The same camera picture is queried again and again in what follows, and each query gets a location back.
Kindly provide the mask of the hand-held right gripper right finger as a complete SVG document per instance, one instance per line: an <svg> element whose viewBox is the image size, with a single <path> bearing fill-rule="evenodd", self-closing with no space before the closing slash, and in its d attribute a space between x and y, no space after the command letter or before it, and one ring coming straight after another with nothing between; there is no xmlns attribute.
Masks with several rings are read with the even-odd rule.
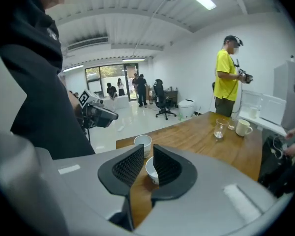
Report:
<svg viewBox="0 0 295 236"><path fill-rule="evenodd" d="M140 236L261 236L292 196L273 196L233 166L168 146L154 146L159 188Z"/></svg>

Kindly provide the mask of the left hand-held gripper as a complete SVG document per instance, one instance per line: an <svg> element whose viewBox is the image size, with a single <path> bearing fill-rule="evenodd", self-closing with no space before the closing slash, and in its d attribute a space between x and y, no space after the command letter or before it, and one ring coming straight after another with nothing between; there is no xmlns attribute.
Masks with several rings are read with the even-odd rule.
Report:
<svg viewBox="0 0 295 236"><path fill-rule="evenodd" d="M102 108L104 106L103 99L88 89L83 91L78 101L82 109L83 128L106 128L113 120L118 119L118 114Z"/></svg>

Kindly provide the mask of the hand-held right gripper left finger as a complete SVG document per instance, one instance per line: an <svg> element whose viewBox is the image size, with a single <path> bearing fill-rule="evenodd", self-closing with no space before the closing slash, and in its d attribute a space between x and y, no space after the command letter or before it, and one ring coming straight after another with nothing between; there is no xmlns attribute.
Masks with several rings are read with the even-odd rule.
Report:
<svg viewBox="0 0 295 236"><path fill-rule="evenodd" d="M144 147L53 160L37 148L51 236L133 236L130 188L144 162Z"/></svg>

